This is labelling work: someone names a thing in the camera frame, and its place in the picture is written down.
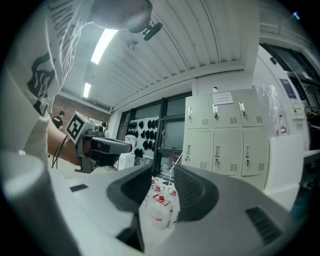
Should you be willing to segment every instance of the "metal handle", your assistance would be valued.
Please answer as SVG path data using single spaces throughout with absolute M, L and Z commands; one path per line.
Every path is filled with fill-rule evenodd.
M 245 110 L 244 103 L 242 101 L 239 102 L 239 106 L 240 106 L 240 110 L 241 110 L 242 114 L 245 116 L 246 115 L 246 110 Z
M 249 148 L 250 148 L 249 145 L 246 145 L 246 146 L 245 146 L 245 157 L 246 157 L 246 158 L 249 158 Z
M 213 113 L 214 113 L 214 118 L 218 117 L 218 105 L 212 105 L 213 107 Z
M 191 119 L 191 116 L 192 116 L 192 107 L 189 107 L 188 108 L 188 120 Z
M 187 154 L 187 155 L 190 155 L 190 144 L 187 144 L 186 154 Z
M 216 145 L 216 146 L 215 146 L 215 157 L 216 157 L 216 158 L 219 157 L 219 148 L 220 148 L 219 145 Z

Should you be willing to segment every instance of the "black cable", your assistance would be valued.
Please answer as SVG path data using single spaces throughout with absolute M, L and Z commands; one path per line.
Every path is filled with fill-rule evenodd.
M 54 165 L 56 164 L 56 168 L 58 169 L 58 158 L 59 158 L 59 155 L 60 155 L 60 152 L 66 142 L 66 140 L 69 139 L 69 136 L 66 135 L 65 138 L 60 142 L 59 146 L 57 147 L 57 149 L 55 150 L 54 152 L 54 156 L 53 156 L 53 159 L 52 159 L 52 167 L 54 167 Z

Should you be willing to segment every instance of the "ceiling light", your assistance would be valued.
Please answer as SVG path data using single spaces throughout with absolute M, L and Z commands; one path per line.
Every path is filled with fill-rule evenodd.
M 300 20 L 300 16 L 298 15 L 298 12 L 297 12 L 297 11 L 295 11 L 295 12 L 293 13 L 293 15 L 294 15 L 298 20 Z
M 86 82 L 85 85 L 84 85 L 83 97 L 88 98 L 90 88 L 91 88 L 91 84 L 88 84 Z
M 100 36 L 100 39 L 98 43 L 95 46 L 94 52 L 92 54 L 91 61 L 95 64 L 99 64 L 99 61 L 104 54 L 108 44 L 111 42 L 112 38 L 115 36 L 118 30 L 114 29 L 108 29 L 106 28 L 102 35 Z

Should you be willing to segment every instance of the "locker door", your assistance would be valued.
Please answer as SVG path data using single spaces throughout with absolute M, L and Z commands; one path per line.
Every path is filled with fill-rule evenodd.
M 234 103 L 212 105 L 212 109 L 214 128 L 239 127 L 237 109 Z
M 186 131 L 182 163 L 200 169 L 210 170 L 210 131 Z
M 240 108 L 242 126 L 264 126 L 264 120 L 261 114 L 256 91 L 251 89 L 239 90 L 235 91 L 235 96 Z
M 242 176 L 260 175 L 268 170 L 269 142 L 264 129 L 243 131 Z
M 185 99 L 185 111 L 187 129 L 210 128 L 208 96 L 187 97 Z
M 223 175 L 236 175 L 241 170 L 241 136 L 239 130 L 215 131 L 213 135 L 212 170 Z

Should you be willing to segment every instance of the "brick wall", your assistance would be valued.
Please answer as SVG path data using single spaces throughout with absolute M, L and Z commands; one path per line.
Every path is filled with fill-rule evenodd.
M 110 115 L 100 112 L 96 109 L 93 109 L 91 107 L 82 105 L 78 102 L 75 102 L 73 100 L 64 98 L 60 95 L 57 95 L 53 102 L 53 108 L 52 108 L 52 114 L 51 119 L 55 116 L 59 115 L 60 111 L 64 111 L 65 116 L 63 117 L 63 130 L 67 128 L 67 125 L 71 119 L 71 117 L 74 115 L 75 111 L 85 115 L 88 118 L 93 118 L 101 122 L 109 123 Z

